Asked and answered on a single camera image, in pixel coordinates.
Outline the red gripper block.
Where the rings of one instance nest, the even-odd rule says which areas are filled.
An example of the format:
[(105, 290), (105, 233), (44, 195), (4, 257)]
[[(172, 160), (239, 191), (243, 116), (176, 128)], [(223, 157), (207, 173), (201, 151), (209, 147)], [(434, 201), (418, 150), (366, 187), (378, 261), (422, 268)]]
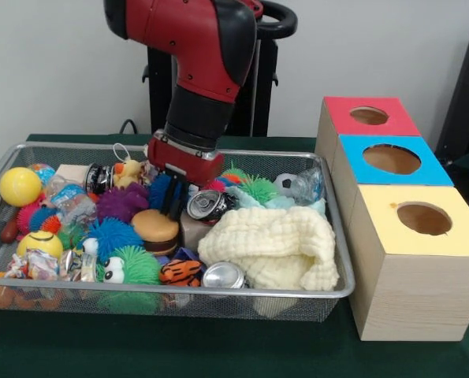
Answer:
[[(168, 170), (183, 176), (189, 183), (205, 186), (220, 175), (224, 156), (217, 150), (202, 151), (181, 145), (165, 132), (155, 132), (147, 144), (148, 161), (157, 169)], [(188, 184), (169, 178), (161, 213), (178, 221), (188, 201)]]

